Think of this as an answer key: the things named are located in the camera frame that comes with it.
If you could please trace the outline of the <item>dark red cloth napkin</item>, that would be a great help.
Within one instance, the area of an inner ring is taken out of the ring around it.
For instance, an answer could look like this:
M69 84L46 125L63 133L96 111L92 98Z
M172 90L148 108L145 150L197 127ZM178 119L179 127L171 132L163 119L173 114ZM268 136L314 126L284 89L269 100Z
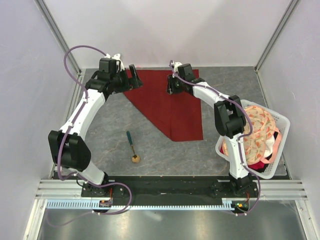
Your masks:
M202 141L201 100L186 92L167 93L170 70L138 69L142 87L124 95L166 137L174 142Z

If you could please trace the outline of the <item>teal handled gold spoon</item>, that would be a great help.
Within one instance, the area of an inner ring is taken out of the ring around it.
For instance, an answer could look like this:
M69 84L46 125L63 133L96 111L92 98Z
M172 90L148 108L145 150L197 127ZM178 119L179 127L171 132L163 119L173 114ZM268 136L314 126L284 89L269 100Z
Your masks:
M129 131L127 131L126 135L127 135L127 139L129 141L130 147L131 147L132 152L133 152L133 156L132 156L131 160L132 160L133 163L136 163L136 164L140 163L141 158L135 152L135 148L134 148L134 145L133 145L133 140L132 140L132 137L131 137L131 133Z

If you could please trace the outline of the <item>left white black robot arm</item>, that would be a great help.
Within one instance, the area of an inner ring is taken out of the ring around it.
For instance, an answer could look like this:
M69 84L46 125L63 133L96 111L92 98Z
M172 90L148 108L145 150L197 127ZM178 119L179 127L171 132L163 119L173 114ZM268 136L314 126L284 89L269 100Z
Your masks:
M126 70L119 53L107 54L100 59L98 70L82 86L82 98L70 118L59 130L52 130L48 135L52 160L62 181L76 176L84 180L86 191L92 190L99 197L109 193L109 176L91 160L85 137L98 110L110 95L142 86L135 66L131 64Z

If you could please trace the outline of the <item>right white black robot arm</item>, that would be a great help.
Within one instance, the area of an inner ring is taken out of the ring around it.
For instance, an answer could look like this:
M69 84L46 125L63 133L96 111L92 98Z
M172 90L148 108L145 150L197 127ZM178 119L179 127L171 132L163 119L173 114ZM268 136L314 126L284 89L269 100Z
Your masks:
M253 173L248 168L245 156L244 137L253 132L253 125L243 109L238 96L229 96L210 86L204 79L195 77L189 63L169 62L172 71L167 77L167 93L186 92L213 108L214 124L227 145L229 161L229 182L222 183L222 189L235 197L246 195L254 189Z

